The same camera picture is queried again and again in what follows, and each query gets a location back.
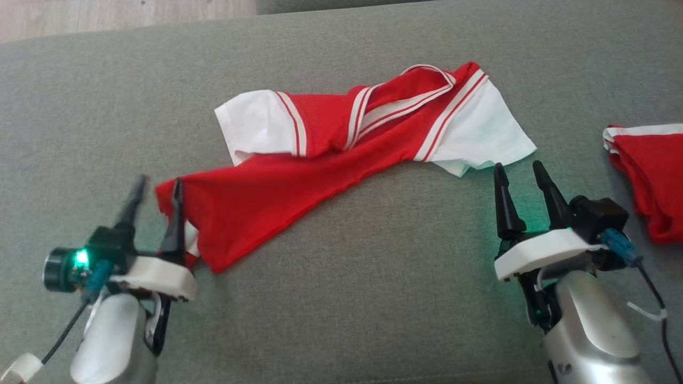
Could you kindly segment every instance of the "gray couch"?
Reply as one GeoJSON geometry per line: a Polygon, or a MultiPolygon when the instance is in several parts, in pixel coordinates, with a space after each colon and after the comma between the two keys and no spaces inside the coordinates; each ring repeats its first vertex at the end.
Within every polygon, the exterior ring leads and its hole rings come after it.
{"type": "MultiPolygon", "coordinates": [[[[567,197],[630,187],[602,148],[610,123],[683,121],[683,4],[669,0],[459,0],[334,10],[0,46],[0,362],[42,355],[78,305],[48,293],[42,262],[109,223],[138,173],[160,182],[229,165],[213,109],[240,92],[345,92],[410,65],[478,61],[539,150],[508,167],[518,209],[546,224],[544,161],[567,197]]],[[[138,246],[165,220],[154,199],[138,246]]],[[[669,304],[683,359],[683,248],[628,233],[669,304]]],[[[541,331],[515,283],[495,279],[492,172],[462,179],[405,163],[303,217],[177,305],[159,383],[549,383],[541,331]]],[[[634,271],[600,281],[672,383],[656,306],[634,271]]],[[[68,382],[84,319],[36,383],[68,382]]]]}
{"type": "Polygon", "coordinates": [[[416,3],[426,0],[256,0],[258,14],[277,14],[333,10],[336,8],[369,7],[371,5],[416,3]]]}

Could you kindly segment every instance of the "black cable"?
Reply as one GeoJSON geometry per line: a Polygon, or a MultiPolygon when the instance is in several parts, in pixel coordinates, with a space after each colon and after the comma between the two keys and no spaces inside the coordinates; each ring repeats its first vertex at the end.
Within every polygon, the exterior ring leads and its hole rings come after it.
{"type": "Polygon", "coordinates": [[[78,308],[78,310],[74,314],[74,317],[71,318],[71,321],[66,325],[66,328],[61,333],[59,339],[57,339],[57,342],[55,343],[55,345],[53,345],[50,352],[48,352],[47,355],[45,355],[45,357],[43,357],[43,360],[41,361],[43,363],[43,365],[47,364],[48,360],[52,357],[52,355],[54,355],[55,352],[57,352],[57,349],[59,349],[59,347],[61,346],[61,343],[64,342],[64,339],[66,339],[66,336],[71,331],[71,328],[73,328],[74,324],[76,324],[76,320],[78,320],[79,317],[81,317],[81,314],[83,313],[83,311],[85,311],[85,308],[87,307],[87,305],[88,305],[88,302],[84,301],[81,304],[81,306],[78,308]]]}
{"type": "MultiPolygon", "coordinates": [[[[650,276],[647,275],[647,273],[645,272],[645,268],[643,268],[643,265],[640,262],[638,262],[637,267],[638,271],[640,271],[641,275],[643,276],[643,279],[645,279],[647,286],[650,287],[652,294],[654,294],[655,299],[657,299],[659,308],[665,310],[666,307],[664,306],[664,301],[662,300],[662,297],[659,295],[657,288],[654,287],[654,284],[652,283],[650,276]]],[[[673,369],[673,374],[676,376],[676,381],[678,382],[678,384],[683,384],[681,372],[678,370],[678,366],[676,365],[676,362],[673,360],[673,355],[671,354],[671,349],[669,348],[669,341],[667,339],[667,318],[662,319],[662,344],[664,345],[664,352],[667,354],[669,364],[671,364],[671,368],[673,369]]]]}

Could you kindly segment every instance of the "red and white jersey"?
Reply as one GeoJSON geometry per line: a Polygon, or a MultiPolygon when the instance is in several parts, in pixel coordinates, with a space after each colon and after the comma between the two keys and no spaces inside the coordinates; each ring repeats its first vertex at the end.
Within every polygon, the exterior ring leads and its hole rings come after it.
{"type": "MultiPolygon", "coordinates": [[[[536,147],[476,63],[408,68],[347,94],[240,94],[216,109],[235,167],[184,176],[191,252],[214,272],[321,201],[400,161],[455,176],[536,147]]],[[[173,182],[157,186],[169,214],[173,182]]]]}
{"type": "Polygon", "coordinates": [[[610,125],[602,138],[612,164],[631,181],[634,210],[647,219],[652,242],[683,242],[683,124],[610,125]]]}

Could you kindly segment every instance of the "white cable clip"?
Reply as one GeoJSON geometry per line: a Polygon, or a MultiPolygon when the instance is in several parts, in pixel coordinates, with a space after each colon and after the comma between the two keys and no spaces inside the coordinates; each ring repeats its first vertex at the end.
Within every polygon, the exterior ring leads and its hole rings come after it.
{"type": "Polygon", "coordinates": [[[632,309],[640,312],[641,315],[645,316],[646,318],[649,318],[650,320],[654,321],[662,321],[667,318],[667,310],[660,310],[659,315],[653,315],[649,312],[646,312],[644,309],[640,308],[638,305],[635,305],[634,303],[631,303],[630,301],[626,303],[629,307],[632,309]]]}

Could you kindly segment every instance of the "red fabric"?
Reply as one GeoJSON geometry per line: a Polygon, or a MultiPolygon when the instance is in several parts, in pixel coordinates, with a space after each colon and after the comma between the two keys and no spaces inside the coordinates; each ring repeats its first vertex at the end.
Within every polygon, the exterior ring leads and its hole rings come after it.
{"type": "MultiPolygon", "coordinates": [[[[185,214],[199,230],[201,258],[218,273],[323,200],[391,165],[413,160],[434,121],[477,70],[476,63],[469,63],[451,72],[456,85],[446,95],[383,124],[347,151],[342,149],[351,106],[365,87],[343,96],[290,95],[305,123],[307,158],[256,154],[237,167],[182,177],[185,214]]],[[[438,72],[409,71],[378,86],[366,113],[447,84],[438,72]]],[[[171,213],[172,190],[173,180],[156,188],[159,209],[166,215],[171,213]]]]}
{"type": "Polygon", "coordinates": [[[683,241],[683,133],[617,135],[612,146],[610,160],[631,181],[652,242],[683,241]]]}

